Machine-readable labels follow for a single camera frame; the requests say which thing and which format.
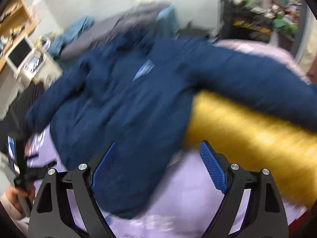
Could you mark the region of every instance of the blue gripper pad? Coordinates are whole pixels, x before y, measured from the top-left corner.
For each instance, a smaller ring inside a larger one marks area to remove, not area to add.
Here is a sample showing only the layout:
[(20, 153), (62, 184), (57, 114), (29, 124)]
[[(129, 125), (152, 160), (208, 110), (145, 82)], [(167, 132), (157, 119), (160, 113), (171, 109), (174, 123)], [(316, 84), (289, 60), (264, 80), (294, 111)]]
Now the blue gripper pad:
[(199, 153), (216, 189), (226, 194), (228, 191), (226, 174), (205, 141), (200, 143)]

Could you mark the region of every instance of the human hand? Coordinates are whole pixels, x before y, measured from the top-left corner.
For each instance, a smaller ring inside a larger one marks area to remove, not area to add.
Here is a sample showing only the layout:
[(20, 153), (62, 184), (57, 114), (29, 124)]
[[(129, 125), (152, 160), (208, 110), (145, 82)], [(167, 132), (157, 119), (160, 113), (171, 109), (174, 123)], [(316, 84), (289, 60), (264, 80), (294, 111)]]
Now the human hand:
[(22, 196), (25, 198), (29, 198), (29, 200), (33, 201), (35, 200), (35, 187), (34, 185), (30, 185), (29, 188), (30, 192), (27, 193), (20, 188), (14, 188), (13, 186), (9, 186), (7, 190), (5, 191), (5, 194), (8, 198), (8, 200), (11, 202), (11, 204), (20, 212), (23, 212), (22, 206), (19, 202), (18, 196)]

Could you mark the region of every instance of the yellow object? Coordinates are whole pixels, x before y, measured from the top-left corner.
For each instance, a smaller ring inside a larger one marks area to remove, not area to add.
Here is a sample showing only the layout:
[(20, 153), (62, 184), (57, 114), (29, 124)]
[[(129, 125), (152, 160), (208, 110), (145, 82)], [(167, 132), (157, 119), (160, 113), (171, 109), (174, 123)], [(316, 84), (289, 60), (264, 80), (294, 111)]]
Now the yellow object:
[(197, 148), (202, 140), (246, 170), (269, 169), (283, 198), (308, 208), (317, 199), (317, 133), (202, 91), (185, 143)]

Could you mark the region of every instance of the black screen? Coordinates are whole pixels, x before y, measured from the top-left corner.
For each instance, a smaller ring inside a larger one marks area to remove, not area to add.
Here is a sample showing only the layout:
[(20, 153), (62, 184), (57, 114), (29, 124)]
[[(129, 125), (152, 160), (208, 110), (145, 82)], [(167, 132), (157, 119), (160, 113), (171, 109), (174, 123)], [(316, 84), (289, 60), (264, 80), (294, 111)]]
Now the black screen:
[(11, 52), (9, 58), (16, 67), (19, 67), (19, 65), (27, 57), (31, 50), (32, 49), (30, 48), (29, 44), (25, 41), (25, 39), (22, 39), (21, 42)]

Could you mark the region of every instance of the wooden bookshelf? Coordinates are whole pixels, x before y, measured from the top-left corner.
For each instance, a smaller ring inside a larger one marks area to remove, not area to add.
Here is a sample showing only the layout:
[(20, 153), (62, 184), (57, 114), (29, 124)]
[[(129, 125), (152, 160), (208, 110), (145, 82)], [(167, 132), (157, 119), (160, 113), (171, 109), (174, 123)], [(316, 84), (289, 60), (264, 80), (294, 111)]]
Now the wooden bookshelf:
[(27, 7), (25, 6), (24, 0), (10, 0), (4, 11), (7, 11), (9, 8), (15, 7), (11, 12), (10, 16), (7, 17), (4, 22), (0, 24), (0, 36), (4, 35), (8, 37), (10, 35), (10, 29), (14, 29), (20, 25), (23, 25), (27, 21), (30, 23), (21, 33), (13, 40), (11, 44), (8, 44), (4, 48), (4, 53), (0, 57), (0, 72), (6, 64), (5, 55), (6, 52), (17, 42), (19, 37), (27, 34), (28, 36), (34, 32), (36, 24), (32, 21)]

